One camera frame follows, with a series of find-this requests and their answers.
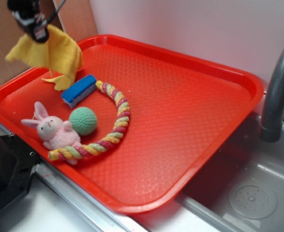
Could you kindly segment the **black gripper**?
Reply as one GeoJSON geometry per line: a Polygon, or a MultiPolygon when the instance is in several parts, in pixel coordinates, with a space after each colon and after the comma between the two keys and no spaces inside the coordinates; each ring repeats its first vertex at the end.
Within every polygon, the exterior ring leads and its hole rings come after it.
{"type": "Polygon", "coordinates": [[[42,26],[45,16],[40,11],[40,3],[39,0],[8,0],[7,7],[20,28],[35,42],[43,44],[49,32],[42,26]]]}

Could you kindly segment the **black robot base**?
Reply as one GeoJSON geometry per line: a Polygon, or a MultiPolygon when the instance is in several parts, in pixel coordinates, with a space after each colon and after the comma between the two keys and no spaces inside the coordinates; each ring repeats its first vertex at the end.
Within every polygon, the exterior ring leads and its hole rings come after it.
{"type": "Polygon", "coordinates": [[[0,214],[28,194],[37,161],[37,152],[20,137],[0,136],[0,214]]]}

